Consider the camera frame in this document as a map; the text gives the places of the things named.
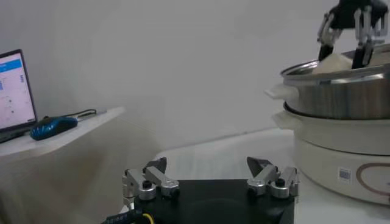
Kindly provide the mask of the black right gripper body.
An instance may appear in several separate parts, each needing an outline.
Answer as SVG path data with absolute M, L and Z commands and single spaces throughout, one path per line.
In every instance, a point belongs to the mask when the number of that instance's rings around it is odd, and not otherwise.
M 330 24 L 332 29 L 353 29 L 355 28 L 355 12 L 371 7 L 371 27 L 375 27 L 378 20 L 388 13 L 388 5 L 381 0 L 340 0 L 338 5 L 333 7 L 329 13 L 334 15 Z

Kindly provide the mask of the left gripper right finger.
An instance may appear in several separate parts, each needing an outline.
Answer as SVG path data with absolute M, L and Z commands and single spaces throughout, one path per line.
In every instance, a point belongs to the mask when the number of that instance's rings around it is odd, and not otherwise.
M 287 199 L 299 195 L 299 175 L 295 167 L 280 170 L 269 160 L 247 157 L 252 178 L 247 183 L 248 193 L 259 197 L 270 193 L 272 197 Z

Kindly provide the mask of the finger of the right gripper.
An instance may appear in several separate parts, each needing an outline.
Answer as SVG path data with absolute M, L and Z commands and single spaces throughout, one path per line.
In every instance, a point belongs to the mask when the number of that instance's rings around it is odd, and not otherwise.
M 372 7 L 367 5 L 364 9 L 357 9 L 354 13 L 355 20 L 355 38 L 357 47 L 353 58 L 352 69 L 366 67 L 373 52 L 372 26 L 371 26 Z
M 335 18 L 333 13 L 326 13 L 317 33 L 317 42 L 321 45 L 318 60 L 322 61 L 333 53 L 336 40 L 341 36 L 341 29 L 331 28 Z

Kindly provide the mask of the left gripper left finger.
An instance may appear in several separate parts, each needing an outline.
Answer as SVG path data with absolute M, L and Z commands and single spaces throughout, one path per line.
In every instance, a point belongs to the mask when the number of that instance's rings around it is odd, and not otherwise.
M 180 195 L 180 183 L 166 176 L 166 157 L 149 161 L 142 170 L 126 169 L 122 176 L 122 202 L 128 209 L 135 200 L 152 201 L 159 193 L 162 198 L 176 200 Z

